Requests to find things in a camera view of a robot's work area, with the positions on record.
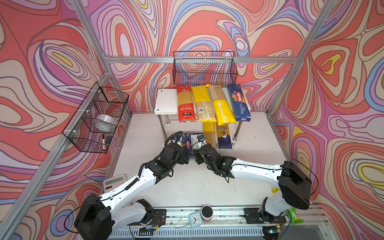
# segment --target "alarm clock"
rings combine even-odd
[[[189,214],[188,218],[191,228],[196,228],[203,225],[203,219],[201,218],[200,212],[193,212]]]

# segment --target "cup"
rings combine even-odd
[[[206,205],[201,209],[201,218],[203,219],[203,222],[210,222],[213,215],[214,210],[210,206]]]

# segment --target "white floor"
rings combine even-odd
[[[250,122],[244,122],[238,142],[232,150],[219,150],[222,156],[232,156],[261,164],[282,164],[283,151],[263,112],[252,112]],[[203,124],[179,123],[170,116],[171,123],[164,125],[167,135],[177,132],[202,132]],[[230,125],[233,136],[236,124]],[[114,176],[135,176],[142,163],[157,156],[164,144],[159,120],[155,114],[133,114]],[[248,179],[225,179],[208,170],[205,164],[197,165],[190,159],[188,165],[176,165],[174,176],[161,180],[145,190],[134,201],[146,199],[153,207],[231,206],[260,205],[265,197],[272,195],[271,186]]]

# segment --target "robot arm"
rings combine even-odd
[[[280,191],[266,198],[260,209],[266,219],[276,217],[291,207],[309,208],[312,181],[289,161],[283,165],[245,162],[235,157],[221,156],[210,144],[199,149],[195,160],[198,164],[204,162],[208,169],[222,177],[253,179],[278,187]]]
[[[134,222],[145,225],[150,222],[153,208],[144,199],[131,206],[124,206],[145,189],[171,176],[169,174],[176,164],[188,164],[188,151],[181,147],[182,134],[177,132],[171,135],[162,152],[152,161],[143,164],[135,177],[101,196],[91,194],[86,197],[74,221],[74,226],[84,240],[106,240],[112,231],[125,225]],[[201,146],[205,141],[204,136],[199,141]],[[210,144],[200,147],[195,153],[195,159],[198,164],[206,163],[208,169],[222,177],[248,178],[279,187],[281,191],[264,199],[259,210],[262,220],[268,221],[291,206],[298,209],[309,208],[312,182],[291,162],[285,161],[283,165],[245,162],[234,157],[221,156]]]
[[[125,225],[139,222],[148,224],[153,216],[152,206],[141,199],[124,207],[142,191],[170,176],[176,164],[188,163],[185,149],[181,145],[183,132],[171,135],[164,149],[152,161],[142,164],[139,173],[101,196],[91,194],[83,202],[74,226],[84,240],[105,240],[112,231]]]

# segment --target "black wire basket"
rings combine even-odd
[[[233,51],[173,52],[173,81],[176,85],[206,84],[226,87],[235,83],[237,68]]]
[[[81,152],[108,152],[128,98],[128,94],[116,88],[99,86],[66,137]]]

